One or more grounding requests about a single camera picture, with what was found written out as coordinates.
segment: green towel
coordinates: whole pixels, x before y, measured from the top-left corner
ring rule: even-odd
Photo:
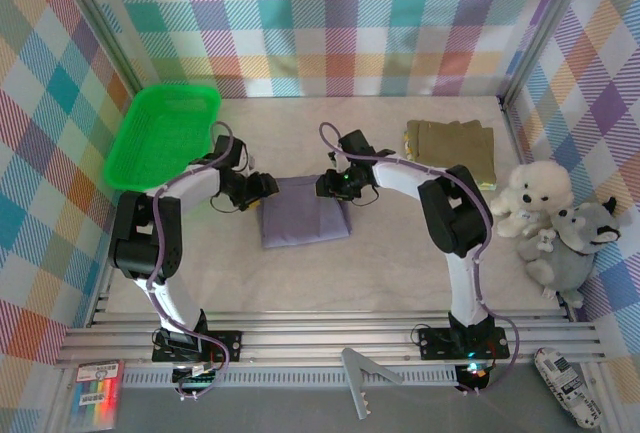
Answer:
[[[483,189],[495,188],[493,128],[478,120],[460,123],[407,122],[407,153],[414,161],[437,168],[466,166]]]

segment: robotic arm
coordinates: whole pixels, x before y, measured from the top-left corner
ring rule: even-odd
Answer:
[[[371,186],[390,188],[411,196],[420,201],[429,234],[447,259],[452,293],[450,328],[440,332],[427,330],[426,333],[432,336],[431,343],[434,348],[431,348],[431,345],[421,348],[423,353],[427,352],[426,355],[423,354],[423,358],[492,358],[496,355],[508,357],[508,350],[505,356],[504,348],[502,352],[497,351],[495,354],[491,349],[487,350],[489,343],[494,350],[494,343],[504,346],[505,342],[501,341],[504,339],[504,330],[495,326],[495,319],[478,300],[473,256],[486,239],[486,228],[474,203],[460,187],[446,178],[400,163],[375,161],[376,157],[396,156],[390,150],[376,152],[360,130],[343,136],[339,144],[347,154],[372,159],[350,159],[349,167],[341,172],[335,169],[327,170],[316,183],[316,194],[350,201],[360,198],[362,189]],[[464,182],[488,211],[467,168],[456,166],[447,172]],[[452,347],[443,350],[443,342],[451,343]]]
[[[229,141],[230,137],[219,136],[213,153],[194,160],[186,171],[202,169],[203,165],[221,158],[228,149]],[[220,194],[227,195],[239,211],[244,211],[261,198],[278,192],[271,175],[251,172],[252,158],[246,145],[237,138],[232,141],[229,154],[221,162],[187,176],[165,191],[158,201],[165,255],[154,284],[155,297],[171,319],[187,330],[205,336],[220,337],[220,334],[207,331],[204,312],[192,301],[182,279],[176,275],[182,259],[182,215],[200,202]],[[147,296],[146,283],[159,254],[152,212],[153,197],[157,191],[158,188],[145,193],[127,191],[122,194],[108,254],[112,266],[122,270]],[[219,352],[214,355],[208,342],[185,334],[162,317],[160,320],[162,327],[154,336],[156,348],[152,361],[208,362],[219,358]],[[228,332],[231,344],[235,343],[233,333]],[[232,351],[232,359],[237,360],[238,348],[229,349],[236,350]]]

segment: white teddy bear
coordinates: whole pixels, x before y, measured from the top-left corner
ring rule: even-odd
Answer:
[[[573,204],[569,173],[555,161],[520,165],[511,172],[509,186],[491,202],[491,213],[509,215],[498,223],[498,235],[534,235],[549,225],[550,215]]]

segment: gray floor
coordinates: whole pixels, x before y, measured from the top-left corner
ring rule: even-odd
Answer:
[[[377,387],[372,414],[357,419],[348,390],[220,388],[197,403],[169,389],[124,389],[117,433],[517,433],[578,432],[533,366],[495,389],[463,397],[453,388]]]

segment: plaid wall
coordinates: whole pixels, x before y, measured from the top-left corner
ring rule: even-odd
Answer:
[[[573,0],[516,109],[529,161],[564,165],[577,202],[618,199],[623,236],[598,255],[584,313],[640,427],[640,0]]]
[[[495,95],[549,2],[98,1],[143,83],[223,97]]]
[[[0,0],[0,432],[32,432],[43,376],[80,325],[129,102],[73,0]]]

